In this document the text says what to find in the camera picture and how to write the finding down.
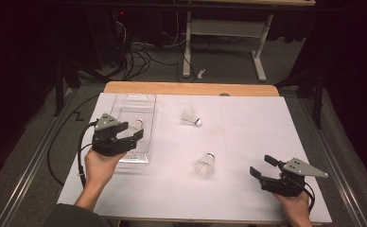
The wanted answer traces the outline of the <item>aluminium floor rail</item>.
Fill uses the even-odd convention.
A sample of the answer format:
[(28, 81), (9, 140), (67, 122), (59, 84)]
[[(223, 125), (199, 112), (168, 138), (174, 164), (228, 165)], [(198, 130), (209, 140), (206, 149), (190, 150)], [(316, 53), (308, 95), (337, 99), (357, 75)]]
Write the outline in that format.
[(12, 193), (0, 213), (0, 227), (10, 226), (20, 204), (37, 175), (51, 140), (55, 138), (56, 131), (61, 127), (61, 121), (65, 116), (66, 109), (69, 107), (76, 93), (77, 90), (71, 88), (68, 88), (65, 93), (61, 93), (61, 99), (64, 103), (61, 105), (59, 111), (55, 111), (51, 114), (51, 120), (47, 124), (47, 128), (41, 137), (40, 143), (34, 149), (23, 173), (18, 178), (17, 184), (12, 188)]
[(367, 227), (367, 219), (361, 211), (354, 190), (345, 179), (345, 176), (332, 153), (331, 147), (328, 145), (323, 131), (318, 129), (312, 115), (312, 110), (308, 105), (308, 101), (305, 99), (300, 99), (299, 103), (306, 115), (308, 123), (311, 125), (319, 140), (319, 144), (322, 147), (323, 159), (328, 165), (329, 175), (339, 191), (341, 199), (347, 209), (348, 214), (350, 215), (352, 222), (354, 223), (355, 227)]

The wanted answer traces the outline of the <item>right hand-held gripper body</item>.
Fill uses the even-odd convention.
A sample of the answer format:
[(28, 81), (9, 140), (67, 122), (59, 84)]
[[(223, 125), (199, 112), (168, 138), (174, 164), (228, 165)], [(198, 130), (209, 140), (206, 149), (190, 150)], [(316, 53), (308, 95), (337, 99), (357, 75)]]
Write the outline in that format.
[(284, 162), (285, 165), (281, 170), (281, 177), (273, 179), (264, 177), (263, 181), (259, 181), (261, 188), (271, 193), (282, 195), (284, 197), (297, 197), (305, 189), (305, 177), (327, 178), (328, 174), (317, 167), (312, 166), (298, 158)]

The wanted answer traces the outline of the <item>white metal desk frame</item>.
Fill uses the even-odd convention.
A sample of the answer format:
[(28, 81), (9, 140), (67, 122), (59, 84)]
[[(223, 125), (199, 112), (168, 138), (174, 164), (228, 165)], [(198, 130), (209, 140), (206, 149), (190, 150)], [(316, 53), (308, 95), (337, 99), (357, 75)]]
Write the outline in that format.
[[(303, 9), (304, 7), (314, 7), (316, 0), (182, 0), (190, 6), (196, 3), (227, 4), (233, 6), (239, 4), (243, 7), (295, 7)], [(234, 21), (222, 19), (193, 19), (192, 12), (188, 11), (186, 16), (185, 48), (183, 53), (183, 78), (188, 79), (192, 73), (191, 66), (191, 38), (194, 35), (224, 36), (255, 38), (258, 40), (258, 47), (251, 51), (253, 66), (257, 78), (260, 82), (267, 80), (260, 56), (267, 40), (273, 13), (268, 13), (259, 21)]]

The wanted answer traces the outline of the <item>white feather shuttlecock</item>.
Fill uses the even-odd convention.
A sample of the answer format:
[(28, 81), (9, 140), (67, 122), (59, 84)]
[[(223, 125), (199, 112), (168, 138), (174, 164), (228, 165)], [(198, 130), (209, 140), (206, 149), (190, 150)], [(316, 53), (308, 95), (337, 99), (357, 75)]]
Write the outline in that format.
[(213, 152), (208, 152), (195, 163), (195, 172), (204, 177), (211, 177), (214, 174), (214, 162), (215, 154)]
[(119, 133), (120, 138), (125, 138), (134, 135), (136, 132), (143, 129), (143, 120), (138, 118), (129, 123), (129, 126), (126, 130)]
[(197, 116), (197, 114), (195, 113), (195, 111), (192, 108), (184, 109), (183, 113), (181, 114), (181, 119), (183, 121), (192, 123), (195, 126), (202, 125), (201, 119)]

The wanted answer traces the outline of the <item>clear plastic tray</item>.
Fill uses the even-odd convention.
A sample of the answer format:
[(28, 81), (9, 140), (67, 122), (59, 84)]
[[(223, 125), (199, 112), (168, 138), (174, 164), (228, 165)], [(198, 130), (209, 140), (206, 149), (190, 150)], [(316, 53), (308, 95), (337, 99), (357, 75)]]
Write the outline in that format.
[(143, 94), (101, 94), (96, 110), (99, 114), (109, 114), (120, 122), (142, 119), (144, 136), (137, 141), (136, 148), (122, 159), (126, 164), (148, 164), (156, 111), (156, 95)]

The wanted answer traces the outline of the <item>person's right hand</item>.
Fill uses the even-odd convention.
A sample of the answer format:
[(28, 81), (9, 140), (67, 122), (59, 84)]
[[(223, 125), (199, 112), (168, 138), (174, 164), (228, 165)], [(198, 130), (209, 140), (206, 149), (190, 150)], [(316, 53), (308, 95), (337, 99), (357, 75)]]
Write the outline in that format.
[(297, 197), (284, 197), (278, 194), (274, 194), (274, 197), (281, 202), (291, 227), (313, 227), (308, 210), (309, 196), (306, 192), (302, 192)]

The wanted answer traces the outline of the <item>white table cover sheet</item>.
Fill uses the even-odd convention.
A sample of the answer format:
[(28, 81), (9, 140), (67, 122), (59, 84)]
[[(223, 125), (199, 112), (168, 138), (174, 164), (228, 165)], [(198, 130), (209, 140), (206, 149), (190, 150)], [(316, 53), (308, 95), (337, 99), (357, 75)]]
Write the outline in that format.
[[(192, 108), (202, 125), (183, 121)], [(275, 178), (264, 161), (304, 160), (306, 153), (280, 97), (157, 96), (148, 164), (120, 164), (96, 204), (107, 218), (283, 223), (279, 201), (261, 189), (253, 168)], [(194, 165), (215, 154), (214, 174)]]

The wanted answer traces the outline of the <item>person's left hand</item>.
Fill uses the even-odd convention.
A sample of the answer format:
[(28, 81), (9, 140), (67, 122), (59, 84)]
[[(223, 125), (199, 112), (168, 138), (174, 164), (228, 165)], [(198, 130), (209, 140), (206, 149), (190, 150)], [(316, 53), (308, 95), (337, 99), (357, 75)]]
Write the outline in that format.
[(112, 178), (118, 162), (126, 153), (103, 156), (90, 149), (85, 156), (86, 187), (103, 188)]

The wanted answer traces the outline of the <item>black metal stand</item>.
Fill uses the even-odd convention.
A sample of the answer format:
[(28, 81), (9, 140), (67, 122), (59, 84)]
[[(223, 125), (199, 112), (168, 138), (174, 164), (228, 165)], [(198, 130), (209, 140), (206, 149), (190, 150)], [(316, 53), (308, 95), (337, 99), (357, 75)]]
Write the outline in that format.
[(59, 60), (55, 65), (55, 116), (60, 115), (64, 106), (64, 82), (72, 89), (78, 89), (80, 87), (78, 68), (75, 62), (70, 59)]
[(319, 130), (322, 128), (321, 110), (323, 106), (324, 75), (324, 70), (310, 68), (274, 84), (277, 89), (296, 86), (296, 95), (299, 98), (313, 98), (312, 119)]

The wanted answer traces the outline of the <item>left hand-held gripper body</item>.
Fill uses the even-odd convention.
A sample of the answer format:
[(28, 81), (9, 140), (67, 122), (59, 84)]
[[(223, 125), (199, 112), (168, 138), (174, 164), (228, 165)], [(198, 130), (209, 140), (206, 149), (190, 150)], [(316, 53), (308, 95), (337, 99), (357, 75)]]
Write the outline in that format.
[(95, 124), (92, 149), (103, 156), (115, 156), (136, 148), (136, 143), (126, 143), (114, 133), (114, 126), (121, 123), (111, 115), (104, 113)]

